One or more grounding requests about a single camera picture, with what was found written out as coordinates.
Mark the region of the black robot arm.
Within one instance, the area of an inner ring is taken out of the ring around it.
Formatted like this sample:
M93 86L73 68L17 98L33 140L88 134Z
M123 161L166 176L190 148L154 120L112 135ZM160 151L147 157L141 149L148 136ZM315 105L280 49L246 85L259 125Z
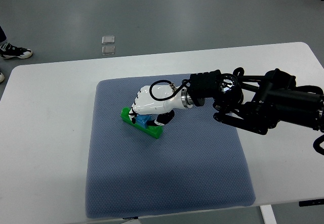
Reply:
M191 74L187 93L198 107L212 98L216 121L260 135L280 121L323 131L323 90L297 86L295 76L279 69L263 76L245 75L241 67Z

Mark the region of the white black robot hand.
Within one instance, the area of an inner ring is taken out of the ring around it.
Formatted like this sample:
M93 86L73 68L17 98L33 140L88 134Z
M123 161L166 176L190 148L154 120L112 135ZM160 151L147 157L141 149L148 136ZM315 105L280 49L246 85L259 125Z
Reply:
M194 105L187 89L170 85L146 85L142 87L131 106L129 118L136 123L136 116L156 115L147 122L149 126L164 126L175 116L174 109L190 109Z

